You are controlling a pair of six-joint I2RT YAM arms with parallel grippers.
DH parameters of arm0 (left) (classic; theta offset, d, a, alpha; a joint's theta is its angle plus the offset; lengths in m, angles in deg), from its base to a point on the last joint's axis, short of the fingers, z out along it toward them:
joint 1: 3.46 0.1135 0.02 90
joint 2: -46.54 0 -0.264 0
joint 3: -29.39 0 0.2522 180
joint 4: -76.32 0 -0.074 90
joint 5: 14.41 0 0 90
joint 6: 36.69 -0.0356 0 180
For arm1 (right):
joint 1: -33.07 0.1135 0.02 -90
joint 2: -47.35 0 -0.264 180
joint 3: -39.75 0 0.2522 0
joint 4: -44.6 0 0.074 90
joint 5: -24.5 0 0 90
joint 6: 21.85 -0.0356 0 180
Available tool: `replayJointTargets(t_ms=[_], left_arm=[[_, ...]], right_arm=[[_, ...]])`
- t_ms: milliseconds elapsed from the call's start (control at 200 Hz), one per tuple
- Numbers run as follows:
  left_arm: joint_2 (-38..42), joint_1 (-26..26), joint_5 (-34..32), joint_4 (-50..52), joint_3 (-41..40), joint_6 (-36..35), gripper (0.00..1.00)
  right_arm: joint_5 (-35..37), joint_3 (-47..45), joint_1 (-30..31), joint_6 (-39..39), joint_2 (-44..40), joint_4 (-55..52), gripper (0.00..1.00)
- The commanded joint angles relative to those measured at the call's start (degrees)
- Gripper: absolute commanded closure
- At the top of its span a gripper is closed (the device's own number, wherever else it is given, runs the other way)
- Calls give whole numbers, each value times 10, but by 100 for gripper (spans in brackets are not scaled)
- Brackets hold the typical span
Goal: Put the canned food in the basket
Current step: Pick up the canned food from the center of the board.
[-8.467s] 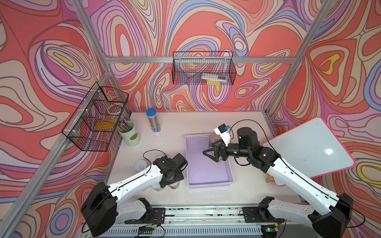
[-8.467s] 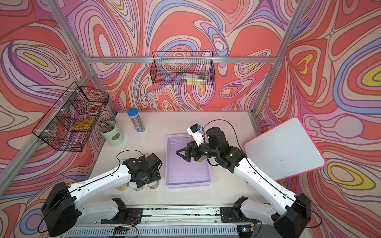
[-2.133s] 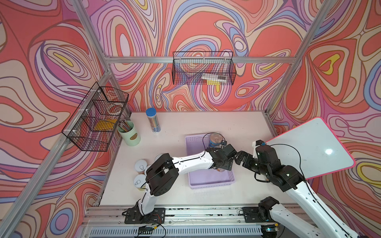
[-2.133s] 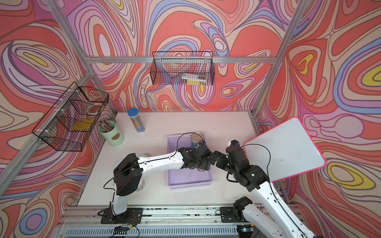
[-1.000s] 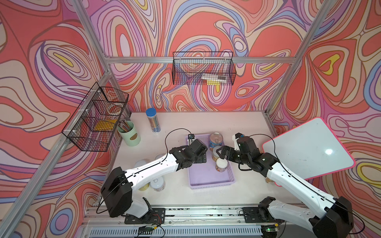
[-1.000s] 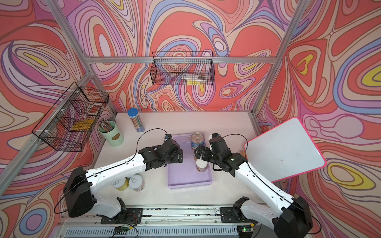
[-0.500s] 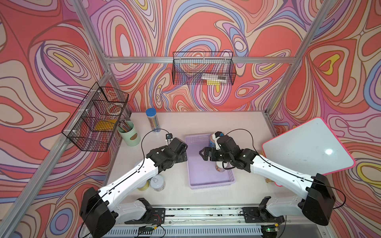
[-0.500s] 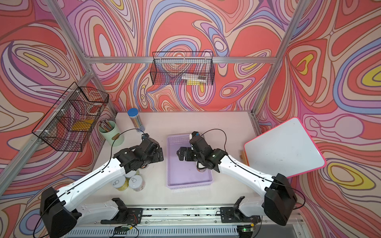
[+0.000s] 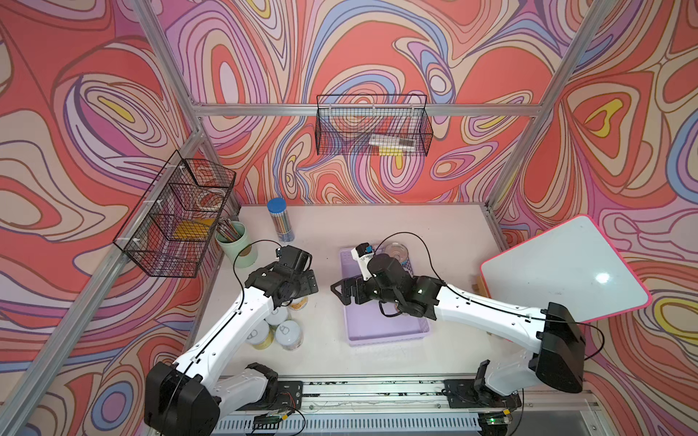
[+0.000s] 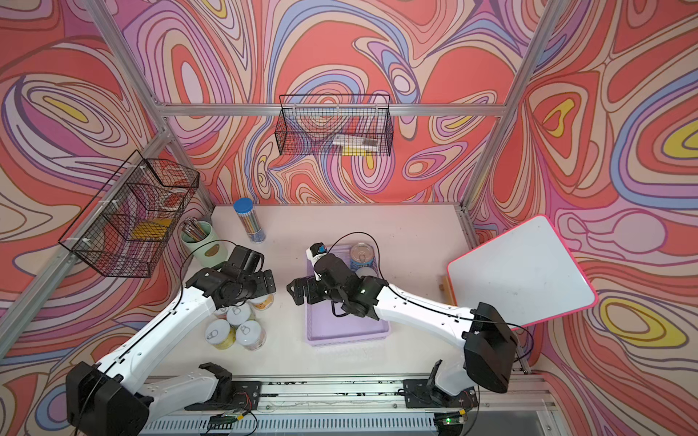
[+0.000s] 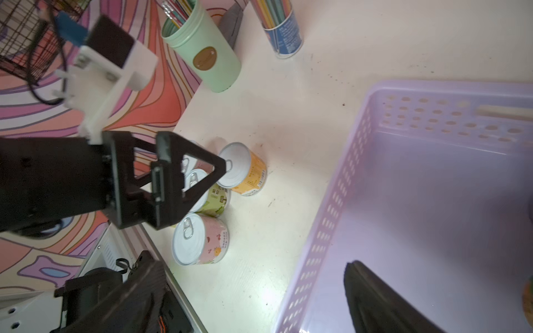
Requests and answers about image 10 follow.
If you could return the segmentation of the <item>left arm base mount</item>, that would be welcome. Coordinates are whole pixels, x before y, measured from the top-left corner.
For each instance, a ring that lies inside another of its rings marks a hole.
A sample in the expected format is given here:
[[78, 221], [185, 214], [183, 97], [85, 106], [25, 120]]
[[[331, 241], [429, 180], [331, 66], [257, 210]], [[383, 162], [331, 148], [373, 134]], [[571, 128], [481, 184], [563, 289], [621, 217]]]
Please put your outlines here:
[[201, 370], [208, 375], [214, 375], [217, 381], [212, 397], [185, 407], [191, 412], [212, 412], [230, 410], [252, 410], [258, 407], [261, 398], [262, 383], [260, 381], [235, 381], [231, 372], [215, 363], [202, 363]]

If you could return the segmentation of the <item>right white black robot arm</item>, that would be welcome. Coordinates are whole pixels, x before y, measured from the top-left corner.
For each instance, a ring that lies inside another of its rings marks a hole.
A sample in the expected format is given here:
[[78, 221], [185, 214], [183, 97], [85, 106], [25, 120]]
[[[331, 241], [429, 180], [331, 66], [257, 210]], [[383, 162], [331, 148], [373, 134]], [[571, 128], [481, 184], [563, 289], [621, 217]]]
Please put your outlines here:
[[343, 314], [429, 332], [461, 350], [458, 376], [468, 386], [508, 392], [518, 341], [492, 305], [472, 309], [427, 300], [381, 277], [361, 277], [333, 254], [318, 254], [310, 262], [313, 273], [286, 286], [295, 304], [329, 301], [339, 304]]

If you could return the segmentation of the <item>orange can plastic lid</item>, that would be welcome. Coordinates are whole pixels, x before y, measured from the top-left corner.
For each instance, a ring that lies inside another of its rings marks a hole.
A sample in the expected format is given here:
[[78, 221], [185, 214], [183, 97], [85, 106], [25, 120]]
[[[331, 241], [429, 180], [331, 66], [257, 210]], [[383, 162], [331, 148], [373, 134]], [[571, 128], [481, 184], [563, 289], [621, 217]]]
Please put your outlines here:
[[378, 272], [376, 272], [376, 270], [374, 270], [373, 268], [368, 267], [368, 266], [361, 267], [361, 268], [357, 269], [356, 274], [360, 278], [367, 277], [367, 276], [373, 276], [373, 277], [378, 276]]

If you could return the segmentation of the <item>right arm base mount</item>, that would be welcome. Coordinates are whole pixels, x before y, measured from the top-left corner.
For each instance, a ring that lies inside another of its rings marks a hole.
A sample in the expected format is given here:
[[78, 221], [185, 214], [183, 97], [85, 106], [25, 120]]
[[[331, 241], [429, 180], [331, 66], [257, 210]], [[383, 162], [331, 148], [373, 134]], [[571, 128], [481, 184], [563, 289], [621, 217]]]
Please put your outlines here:
[[457, 408], [467, 412], [479, 406], [476, 389], [467, 388], [459, 394], [451, 395], [436, 387], [436, 374], [442, 360], [437, 361], [427, 379], [405, 379], [397, 394], [405, 399], [407, 409]]

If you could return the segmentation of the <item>large blue label can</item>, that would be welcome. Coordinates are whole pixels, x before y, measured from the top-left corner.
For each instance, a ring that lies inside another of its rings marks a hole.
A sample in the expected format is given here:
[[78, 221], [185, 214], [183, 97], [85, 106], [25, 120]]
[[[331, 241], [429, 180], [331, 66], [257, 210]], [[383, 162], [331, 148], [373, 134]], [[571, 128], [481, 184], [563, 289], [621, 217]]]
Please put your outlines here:
[[368, 243], [356, 243], [350, 249], [350, 265], [353, 271], [364, 267], [374, 268], [374, 248]]

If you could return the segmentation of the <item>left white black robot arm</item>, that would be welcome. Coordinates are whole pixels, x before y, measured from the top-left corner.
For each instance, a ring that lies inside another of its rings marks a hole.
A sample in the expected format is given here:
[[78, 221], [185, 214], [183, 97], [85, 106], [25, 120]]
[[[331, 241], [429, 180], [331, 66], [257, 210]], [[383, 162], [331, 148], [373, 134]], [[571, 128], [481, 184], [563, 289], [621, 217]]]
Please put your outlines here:
[[163, 383], [147, 379], [194, 327], [221, 308], [276, 291], [265, 257], [236, 246], [229, 259], [199, 270], [143, 329], [97, 363], [78, 363], [67, 375], [67, 421], [85, 435], [138, 435], [145, 425], [194, 404], [232, 408], [228, 370], [203, 363]]

